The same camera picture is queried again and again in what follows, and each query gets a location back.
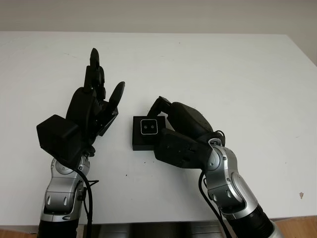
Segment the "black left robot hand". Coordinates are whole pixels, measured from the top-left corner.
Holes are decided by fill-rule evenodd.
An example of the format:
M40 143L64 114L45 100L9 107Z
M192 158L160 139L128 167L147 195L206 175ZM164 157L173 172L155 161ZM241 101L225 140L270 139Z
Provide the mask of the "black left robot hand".
M118 104L124 92L125 82L115 87L106 101L105 72L100 65L97 49L93 48L90 64L86 67L84 86L78 88L71 99L66 118L81 129L82 153L94 156L93 143L103 136L118 115Z

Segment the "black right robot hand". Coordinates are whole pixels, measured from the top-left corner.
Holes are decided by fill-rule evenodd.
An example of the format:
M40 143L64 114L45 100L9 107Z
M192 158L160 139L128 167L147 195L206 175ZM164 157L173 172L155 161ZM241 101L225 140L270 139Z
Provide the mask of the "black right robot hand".
M180 102L170 102L160 96L150 108L147 117L154 118L160 113L167 114L167 120L172 128L189 138L200 143L208 143L211 139L219 139L222 146L225 145L223 132L214 131L210 123L196 109Z

